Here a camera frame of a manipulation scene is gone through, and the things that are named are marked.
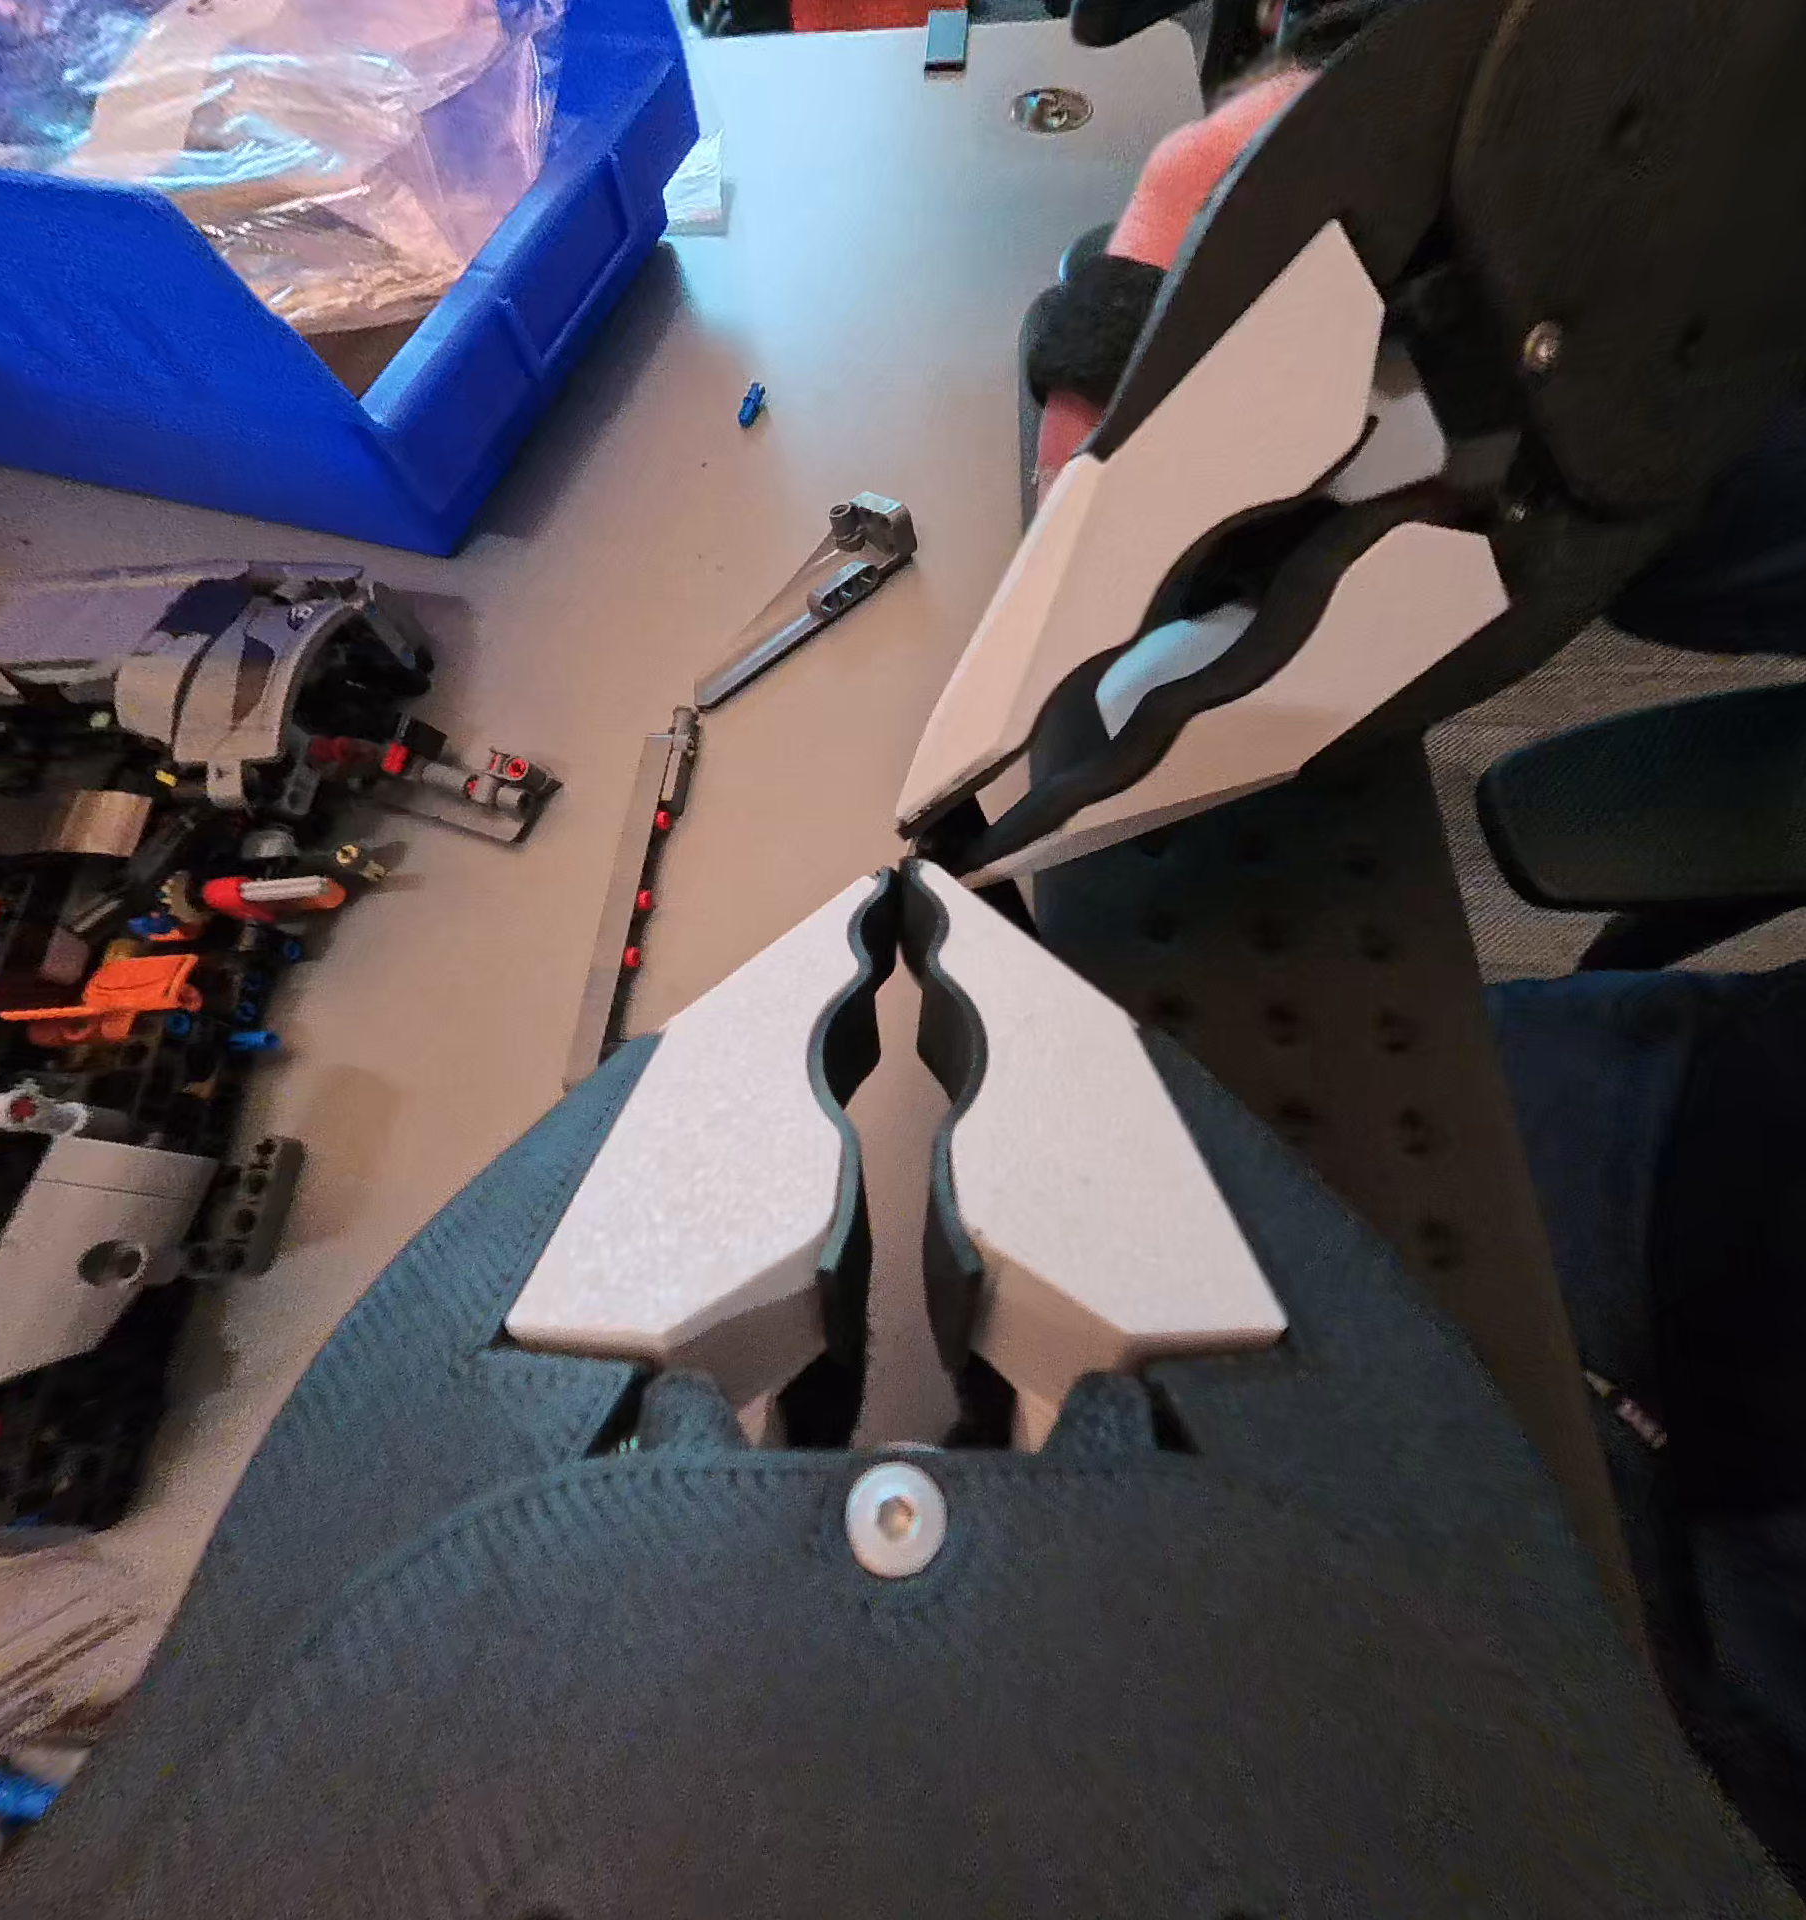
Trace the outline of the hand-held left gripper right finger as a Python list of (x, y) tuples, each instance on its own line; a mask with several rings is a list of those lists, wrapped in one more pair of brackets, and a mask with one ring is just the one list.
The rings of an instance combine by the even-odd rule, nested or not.
[(901, 878), (951, 1100), (926, 1303), (963, 1393), (1043, 1444), (1090, 1375), (1274, 1348), (1290, 1319), (1133, 1016), (941, 866)]

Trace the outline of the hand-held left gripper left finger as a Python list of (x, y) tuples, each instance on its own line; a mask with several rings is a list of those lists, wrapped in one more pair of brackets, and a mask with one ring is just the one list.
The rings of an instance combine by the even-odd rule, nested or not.
[(880, 1058), (901, 873), (854, 879), (583, 1092), (627, 1092), (507, 1311), (533, 1352), (707, 1375), (792, 1444), (846, 1444), (868, 1383), (870, 1211), (848, 1114)]

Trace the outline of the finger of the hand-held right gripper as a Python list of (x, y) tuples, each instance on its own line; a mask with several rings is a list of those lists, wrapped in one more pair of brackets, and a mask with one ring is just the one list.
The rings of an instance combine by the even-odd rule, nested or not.
[(1298, 654), (1267, 682), (1198, 712), (1133, 789), (1080, 806), (1021, 852), (977, 863), (965, 883), (1034, 876), (1295, 779), (1509, 604), (1485, 535), (1393, 528), (1350, 565)]
[(1307, 492), (1368, 416), (1387, 304), (1327, 223), (1108, 454), (1058, 474), (916, 749), (901, 837), (1024, 749), (1082, 663), (1125, 647), (1193, 543)]

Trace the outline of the long grey lego beam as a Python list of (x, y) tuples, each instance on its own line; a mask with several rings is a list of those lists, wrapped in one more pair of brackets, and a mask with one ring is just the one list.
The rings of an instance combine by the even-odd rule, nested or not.
[(645, 738), (627, 814), (611, 855), (602, 912), (592, 940), (579, 1021), (560, 1070), (579, 1087), (627, 1042), (629, 1002), (647, 960), (660, 872), (684, 814), (702, 745), (702, 712), (682, 704)]

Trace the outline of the small grey lego assembly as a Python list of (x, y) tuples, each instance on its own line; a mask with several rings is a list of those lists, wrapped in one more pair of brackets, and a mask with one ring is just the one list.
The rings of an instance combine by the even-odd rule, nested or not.
[(436, 726), (408, 718), (378, 758), (374, 798), (390, 810), (514, 845), (526, 838), (564, 781), (509, 749), (461, 755)]

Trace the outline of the lego car model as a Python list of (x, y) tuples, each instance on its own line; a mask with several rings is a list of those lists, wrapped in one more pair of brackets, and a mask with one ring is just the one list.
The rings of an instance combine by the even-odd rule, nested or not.
[(244, 1113), (280, 989), (384, 876), (347, 829), (433, 668), (360, 567), (0, 604), (0, 1528), (117, 1523), (165, 1293), (275, 1260), (303, 1150)]

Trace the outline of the clear bag of lego liftarms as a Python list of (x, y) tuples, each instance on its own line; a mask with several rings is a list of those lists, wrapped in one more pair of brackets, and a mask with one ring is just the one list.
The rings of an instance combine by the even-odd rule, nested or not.
[(0, 1549), (0, 1861), (74, 1782), (154, 1632), (142, 1581), (94, 1542)]

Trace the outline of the person's right hand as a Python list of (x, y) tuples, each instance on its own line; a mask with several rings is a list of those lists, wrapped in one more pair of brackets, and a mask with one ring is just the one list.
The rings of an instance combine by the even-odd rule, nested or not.
[(1172, 131), (1140, 169), (1107, 253), (1167, 271), (1220, 182), (1317, 76), (1317, 69), (1283, 65), (1240, 86), (1209, 114)]

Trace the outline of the black office chair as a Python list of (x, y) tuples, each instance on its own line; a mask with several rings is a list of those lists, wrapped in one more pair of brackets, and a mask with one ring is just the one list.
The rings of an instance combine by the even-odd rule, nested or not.
[(1501, 758), (1486, 850), (1520, 900), (1603, 923), (1574, 972), (1663, 972), (1806, 910), (1806, 680), (1640, 708)]

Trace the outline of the person's leg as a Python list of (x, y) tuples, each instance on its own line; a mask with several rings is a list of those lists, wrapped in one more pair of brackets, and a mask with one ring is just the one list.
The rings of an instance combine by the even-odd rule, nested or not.
[(1806, 959), (1486, 998), (1660, 1681), (1806, 1904)]

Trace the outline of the large clear plastic bag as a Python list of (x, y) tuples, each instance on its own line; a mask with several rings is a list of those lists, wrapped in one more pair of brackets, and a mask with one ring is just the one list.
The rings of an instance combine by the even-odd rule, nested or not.
[(538, 178), (560, 3), (0, 3), (0, 169), (163, 195), (304, 338), (416, 323)]

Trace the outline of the blue plastic bin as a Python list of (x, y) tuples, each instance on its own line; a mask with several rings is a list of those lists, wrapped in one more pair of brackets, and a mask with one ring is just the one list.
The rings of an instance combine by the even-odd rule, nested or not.
[(0, 169), (0, 466), (449, 555), (697, 135), (672, 7), (575, 5), (553, 155), (364, 397), (160, 195)]

